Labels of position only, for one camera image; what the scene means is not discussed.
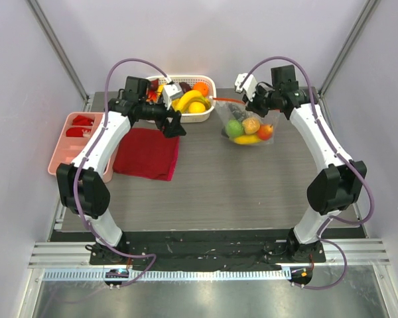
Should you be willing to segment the red apple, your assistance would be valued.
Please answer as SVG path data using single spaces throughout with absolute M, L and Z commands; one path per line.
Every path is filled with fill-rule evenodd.
M 273 137 L 273 130 L 273 125 L 261 125 L 256 135 L 260 140 L 266 141 Z

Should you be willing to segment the yellow lemon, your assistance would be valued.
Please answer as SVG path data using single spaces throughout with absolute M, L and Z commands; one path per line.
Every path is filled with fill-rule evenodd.
M 255 134 L 261 126 L 260 120 L 256 117 L 248 117 L 241 124 L 245 134 Z

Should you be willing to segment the grey toy fish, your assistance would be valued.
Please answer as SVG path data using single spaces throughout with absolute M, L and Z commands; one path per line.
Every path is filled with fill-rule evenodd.
M 244 119 L 248 118 L 248 114 L 247 114 L 247 112 L 246 112 L 244 109 L 242 109 L 238 104 L 234 104 L 234 103 L 229 104 L 229 105 L 226 107 L 226 110 L 227 110 L 226 114 L 228 115 L 228 118 L 227 118 L 227 120 L 226 120 L 225 123 L 224 123 L 224 127 L 223 127 L 223 129 L 222 129 L 222 133 L 223 133 L 224 136 L 226 136 L 227 138 L 229 138 L 229 137 L 227 136 L 227 134 L 225 133 L 225 125 L 226 125 L 226 123 L 227 123 L 229 120 L 231 120 L 231 119 L 235 119 L 235 120 L 239 121 L 240 123 L 242 123 L 242 121 L 243 121 Z

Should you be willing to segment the clear zip top bag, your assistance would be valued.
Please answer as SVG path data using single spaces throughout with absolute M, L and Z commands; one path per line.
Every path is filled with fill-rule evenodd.
M 242 146 L 261 146 L 274 142 L 280 112 L 269 111 L 261 117 L 246 109 L 244 102 L 228 98 L 211 98 L 226 140 Z

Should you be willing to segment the yellow banana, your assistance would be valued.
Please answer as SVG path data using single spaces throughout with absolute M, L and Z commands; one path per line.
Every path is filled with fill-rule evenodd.
M 178 101 L 174 101 L 172 103 L 172 108 L 175 111 L 180 111 L 181 113 L 185 113 L 190 104 L 193 102 L 200 102 L 205 106 L 205 110 L 208 110 L 211 107 L 210 101 L 205 98 L 199 91 L 190 90 L 187 91 Z
M 252 145 L 262 142 L 256 134 L 244 134 L 233 138 L 232 141 L 239 145 Z

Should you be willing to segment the green round fruit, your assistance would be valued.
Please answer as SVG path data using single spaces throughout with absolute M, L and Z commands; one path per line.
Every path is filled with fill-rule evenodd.
M 229 138 L 237 138 L 244 134 L 244 129 L 239 121 L 231 119 L 225 125 L 225 133 Z

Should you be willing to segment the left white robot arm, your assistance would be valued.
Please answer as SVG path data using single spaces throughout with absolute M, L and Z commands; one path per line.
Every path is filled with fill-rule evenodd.
M 172 102 L 182 96 L 181 87 L 166 78 L 161 96 L 148 101 L 151 82 L 129 76 L 116 98 L 105 98 L 105 112 L 99 127 L 83 150 L 69 164 L 60 164 L 56 171 L 60 200 L 77 214 L 85 228 L 95 236 L 96 248 L 104 251 L 113 264 L 123 263 L 128 245 L 123 231 L 116 225 L 109 210 L 110 192 L 103 175 L 108 161 L 121 139 L 140 121 L 154 121 L 167 138 L 186 135 L 182 113 Z

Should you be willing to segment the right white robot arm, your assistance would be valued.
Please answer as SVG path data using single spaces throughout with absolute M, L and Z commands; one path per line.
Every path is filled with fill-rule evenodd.
M 312 87 L 302 89 L 292 65 L 271 70 L 271 84 L 261 84 L 251 74 L 239 77 L 247 110 L 264 117 L 279 111 L 305 141 L 317 175 L 306 190 L 308 208 L 287 238 L 287 256 L 300 262 L 320 249 L 320 237 L 332 220 L 360 196 L 367 168 L 342 148 L 330 131 Z

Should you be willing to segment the red folded cloth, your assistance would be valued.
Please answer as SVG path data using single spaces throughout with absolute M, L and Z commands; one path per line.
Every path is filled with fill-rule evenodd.
M 113 171 L 126 176 L 169 182 L 178 160 L 180 138 L 154 129 L 132 128 L 120 141 Z

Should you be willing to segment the dark purple fruit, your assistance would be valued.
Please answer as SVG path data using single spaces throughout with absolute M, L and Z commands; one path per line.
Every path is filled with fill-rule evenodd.
M 179 86 L 180 86 L 180 88 L 181 88 L 183 93 L 186 93 L 186 92 L 192 90 L 191 86 L 188 83 L 184 82 L 184 81 L 179 82 L 178 84 L 179 84 Z

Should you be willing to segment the white plastic fruit basket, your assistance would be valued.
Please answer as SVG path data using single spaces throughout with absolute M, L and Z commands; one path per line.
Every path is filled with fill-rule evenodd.
M 209 101 L 211 98 L 216 97 L 216 86 L 214 81 L 208 76 L 203 75 L 169 75 L 167 77 L 164 76 L 151 76 L 147 78 L 151 82 L 151 86 L 148 92 L 147 101 L 152 102 L 164 102 L 165 104 L 169 103 L 172 107 L 172 103 L 174 101 L 178 101 L 184 93 L 182 92 L 179 82 L 188 83 L 191 88 L 193 85 L 202 81 L 207 84 L 209 88 L 208 96 L 205 97 Z M 201 123 L 207 120 L 210 116 L 210 113 L 213 111 L 214 107 L 211 107 L 208 110 L 205 110 L 205 106 L 200 102 L 193 102 L 190 104 L 188 110 L 185 113 L 182 113 L 181 122 L 182 123 Z

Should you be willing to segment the orange fruit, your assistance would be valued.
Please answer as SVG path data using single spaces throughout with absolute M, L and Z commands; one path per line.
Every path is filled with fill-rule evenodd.
M 209 88 L 206 83 L 198 81 L 193 85 L 193 90 L 199 91 L 204 97 L 208 96 Z

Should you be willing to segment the red item in tray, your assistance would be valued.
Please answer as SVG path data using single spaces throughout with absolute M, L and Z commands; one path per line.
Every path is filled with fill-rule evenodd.
M 72 123 L 66 131 L 67 137 L 88 138 L 90 137 L 94 120 L 92 118 L 77 115 L 73 118 Z

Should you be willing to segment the pink compartment tray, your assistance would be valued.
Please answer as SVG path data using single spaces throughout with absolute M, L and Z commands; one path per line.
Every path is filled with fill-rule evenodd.
M 55 176 L 61 163 L 70 164 L 83 151 L 102 117 L 103 113 L 90 112 L 74 112 L 67 116 L 48 165 L 50 175 Z

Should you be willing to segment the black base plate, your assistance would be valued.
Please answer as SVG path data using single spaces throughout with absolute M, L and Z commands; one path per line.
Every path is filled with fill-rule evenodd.
M 124 258 L 97 244 L 86 245 L 91 265 L 131 266 L 165 272 L 252 272 L 277 270 L 293 263 L 324 263 L 321 243 L 292 252 L 289 231 L 221 230 L 221 231 L 146 231 L 126 232 L 128 254 Z

